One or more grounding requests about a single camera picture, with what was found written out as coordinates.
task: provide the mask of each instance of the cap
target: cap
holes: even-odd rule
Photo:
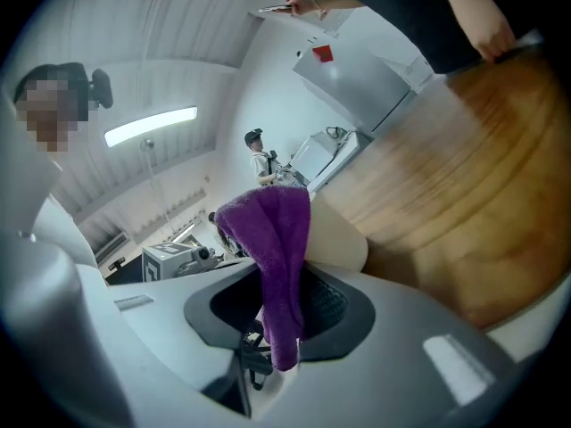
[[[258,139],[261,135],[261,129],[256,128],[255,130],[252,130],[251,132],[246,133],[246,136],[244,137],[244,141],[246,144],[250,144],[253,143],[256,139]]]

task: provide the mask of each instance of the wooden desk surface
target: wooden desk surface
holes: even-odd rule
[[[567,99],[537,52],[437,80],[323,194],[369,239],[363,272],[493,325],[567,270]]]

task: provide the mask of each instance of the ceiling light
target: ceiling light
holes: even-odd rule
[[[108,132],[105,132],[103,136],[107,146],[113,147],[129,138],[142,135],[143,133],[156,130],[157,128],[196,119],[197,112],[198,109],[196,106],[191,106],[190,108],[183,108],[182,110],[155,114],[154,116],[135,120],[134,122],[109,130]]]
[[[195,225],[196,224],[190,224],[190,226],[188,226],[180,235],[178,235],[175,239],[173,239],[172,242],[178,243],[179,241],[185,239],[190,234],[190,230],[192,230]]]

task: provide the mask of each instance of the bracelet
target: bracelet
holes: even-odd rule
[[[314,4],[315,6],[318,7],[318,10],[319,10],[319,11],[325,12],[325,10],[324,10],[323,8],[321,8],[321,6],[319,6],[318,3],[317,3],[315,0],[311,0],[311,1],[313,2],[313,4]]]

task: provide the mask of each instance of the black shirt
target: black shirt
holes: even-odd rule
[[[481,59],[456,21],[448,0],[358,0],[399,29],[436,73],[450,73]],[[494,0],[516,37],[534,24],[525,0]]]

